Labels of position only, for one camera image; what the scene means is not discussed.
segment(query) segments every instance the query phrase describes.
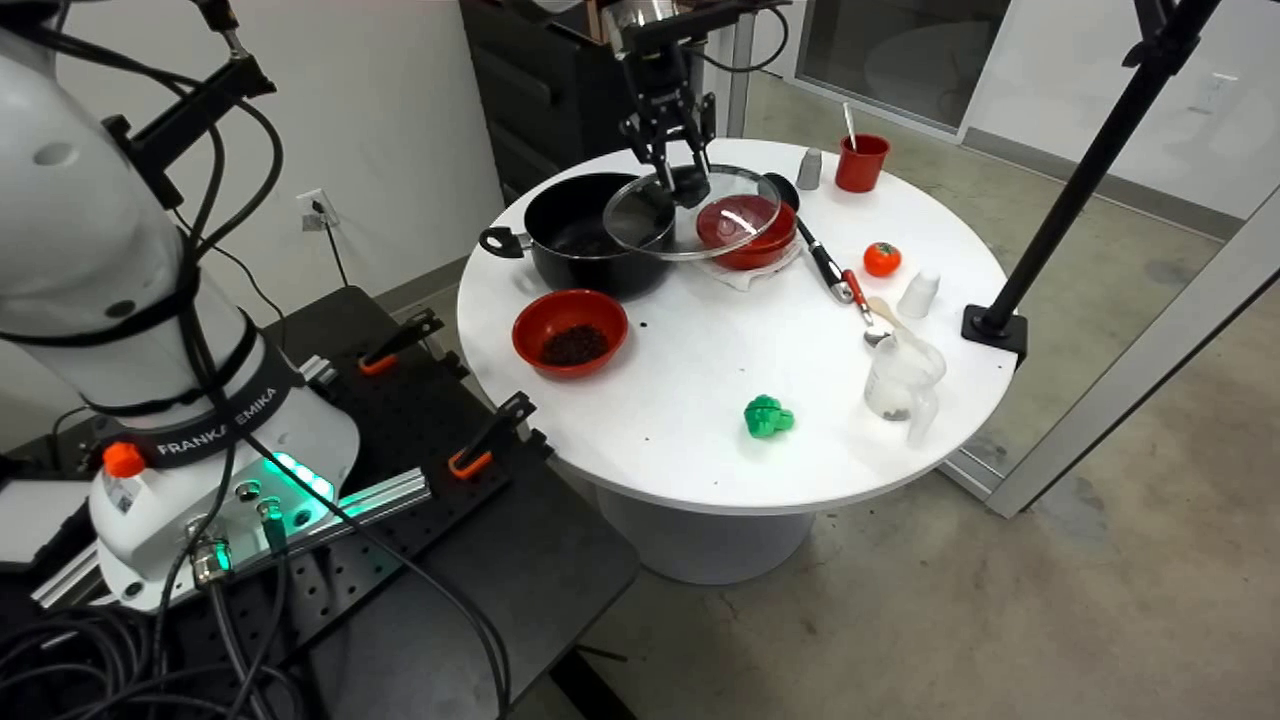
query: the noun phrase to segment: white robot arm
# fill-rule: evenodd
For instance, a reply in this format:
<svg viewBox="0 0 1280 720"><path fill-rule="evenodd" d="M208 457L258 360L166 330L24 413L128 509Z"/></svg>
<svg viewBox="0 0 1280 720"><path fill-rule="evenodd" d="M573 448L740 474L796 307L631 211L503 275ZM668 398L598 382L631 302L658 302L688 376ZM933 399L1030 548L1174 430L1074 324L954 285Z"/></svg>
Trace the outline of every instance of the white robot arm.
<svg viewBox="0 0 1280 720"><path fill-rule="evenodd" d="M142 189L122 143L54 81L35 45L0 28L0 341L66 376L122 426L91 479L100 569L128 609L155 609L166 575L208 517L238 437L198 390L181 313L191 307L230 409L262 444L335 483L356 426L298 390L250 315L200 275L190 235ZM311 498L238 448L224 513L208 530L232 564L269 553L266 519L298 531Z"/></svg>

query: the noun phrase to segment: concrete floor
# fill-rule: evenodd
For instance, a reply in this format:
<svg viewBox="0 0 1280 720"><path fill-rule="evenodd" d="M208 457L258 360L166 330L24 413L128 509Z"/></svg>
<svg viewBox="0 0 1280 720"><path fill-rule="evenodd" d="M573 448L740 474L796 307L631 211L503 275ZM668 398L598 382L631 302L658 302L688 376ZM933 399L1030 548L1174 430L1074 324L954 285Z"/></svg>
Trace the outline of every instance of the concrete floor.
<svg viewBox="0 0 1280 720"><path fill-rule="evenodd" d="M760 97L751 138L838 138L826 102ZM889 131L899 175L1002 262L1020 252L1052 175ZM1211 247L1096 201L1057 288L1030 302L1036 356L987 442L1030 448ZM921 479L822 517L809 548L755 584L640 575L584 640L630 659L594 665L653 720L1280 717L1278 313L1270 293L1030 517L998 519L947 479ZM568 717L548 679L516 709Z"/></svg>

